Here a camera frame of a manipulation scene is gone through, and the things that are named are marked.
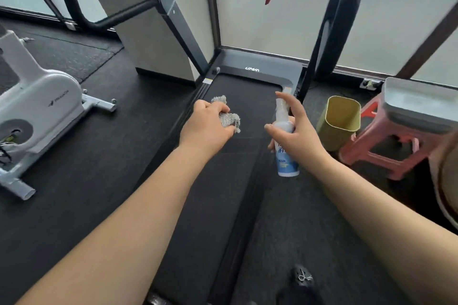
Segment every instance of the cleaning rag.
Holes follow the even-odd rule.
[[[225,95],[214,97],[211,102],[214,101],[221,101],[223,104],[227,104]],[[224,128],[228,126],[235,126],[235,133],[240,133],[240,117],[238,114],[220,112],[219,120]]]

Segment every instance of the blue label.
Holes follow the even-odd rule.
[[[283,147],[278,146],[277,152],[277,169],[281,173],[294,173],[299,169],[299,165],[289,157]]]

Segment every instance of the treadmill belt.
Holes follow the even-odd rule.
[[[237,254],[241,262],[245,247],[240,241],[251,234],[262,195],[249,193],[255,183],[252,172],[260,154],[268,152],[264,125],[273,120],[276,90],[281,88],[220,73],[205,94],[207,101],[226,96],[231,111],[240,116],[241,133],[210,160],[191,187],[152,284],[160,296],[181,305],[203,305],[212,292],[219,297],[213,305],[229,301],[232,289],[212,287],[217,277],[227,282],[223,287],[233,287],[235,279],[224,278],[230,273],[235,278],[239,265],[236,271],[223,269],[234,268]]]

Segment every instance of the hand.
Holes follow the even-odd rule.
[[[291,107],[294,117],[289,117],[289,120],[295,124],[296,129],[294,133],[287,133],[272,124],[266,124],[266,131],[272,136],[268,147],[273,150],[275,140],[294,160],[313,172],[316,166],[321,164],[320,161],[329,157],[329,154],[321,145],[318,134],[310,123],[301,102],[291,94],[280,92],[276,94]]]
[[[235,126],[223,128],[220,112],[229,112],[229,107],[220,101],[209,103],[197,100],[194,112],[181,129],[180,146],[194,147],[209,159],[234,135]]]

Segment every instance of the treadmill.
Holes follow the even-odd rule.
[[[309,64],[269,54],[215,49],[207,62],[175,0],[145,0],[99,22],[90,22],[77,0],[65,0],[84,30],[105,31],[156,7],[198,69],[202,81],[138,181],[137,187],[178,145],[195,100],[225,95],[239,114],[235,134],[205,166],[191,187],[146,302],[177,305],[229,304],[244,251],[269,177],[276,174],[263,126],[274,120],[275,91],[302,102],[314,78],[335,68],[360,0],[329,0]]]

